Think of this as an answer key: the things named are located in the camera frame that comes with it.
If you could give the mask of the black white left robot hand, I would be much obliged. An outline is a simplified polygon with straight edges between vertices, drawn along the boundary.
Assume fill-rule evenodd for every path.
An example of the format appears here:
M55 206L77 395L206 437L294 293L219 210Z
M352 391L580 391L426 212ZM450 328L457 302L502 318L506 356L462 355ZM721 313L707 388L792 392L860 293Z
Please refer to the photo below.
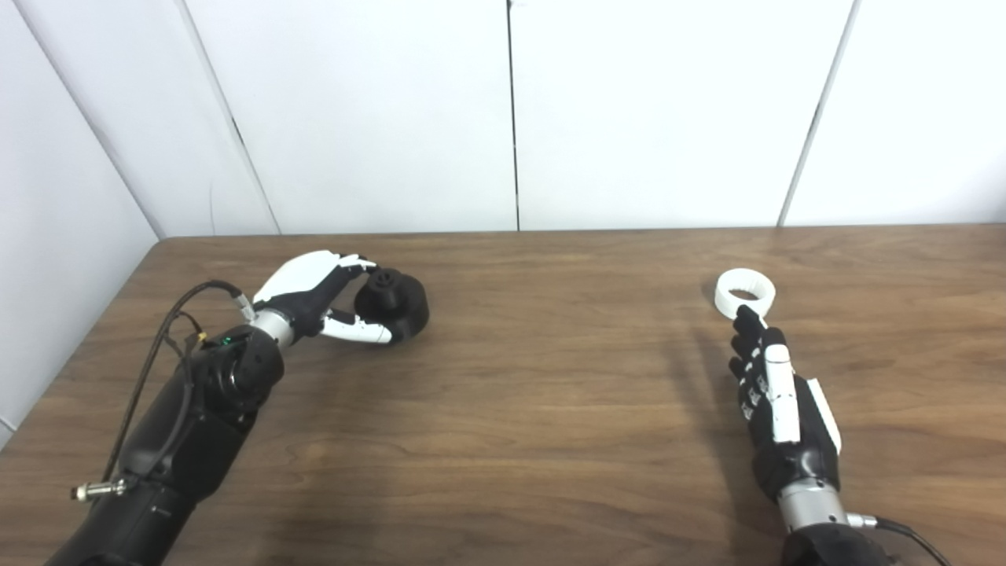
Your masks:
M350 282L377 269L363 255L327 250L298 255L281 265L255 294L248 325L266 333L281 350L317 336L389 344L392 332L387 326L332 308Z

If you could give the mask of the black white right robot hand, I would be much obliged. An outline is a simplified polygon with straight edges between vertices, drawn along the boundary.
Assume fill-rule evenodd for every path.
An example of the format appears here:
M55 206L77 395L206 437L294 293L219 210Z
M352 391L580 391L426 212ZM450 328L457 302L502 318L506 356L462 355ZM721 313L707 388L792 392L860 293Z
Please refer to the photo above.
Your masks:
M795 372L783 331L769 326L750 306L737 308L732 326L736 354L729 369L754 447L758 486L771 499L799 480L837 490L842 440L819 380Z

